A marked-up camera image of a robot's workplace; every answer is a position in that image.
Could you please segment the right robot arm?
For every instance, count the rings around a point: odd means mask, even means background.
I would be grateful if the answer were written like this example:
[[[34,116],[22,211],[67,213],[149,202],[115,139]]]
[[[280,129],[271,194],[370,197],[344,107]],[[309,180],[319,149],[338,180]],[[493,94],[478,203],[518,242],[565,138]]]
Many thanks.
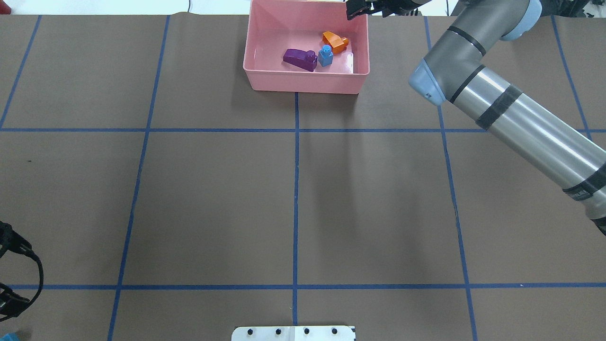
[[[463,9],[409,78],[436,106],[452,103],[585,207],[605,231],[604,149],[519,87],[482,64],[499,41],[528,32],[541,16],[538,0],[465,0]]]

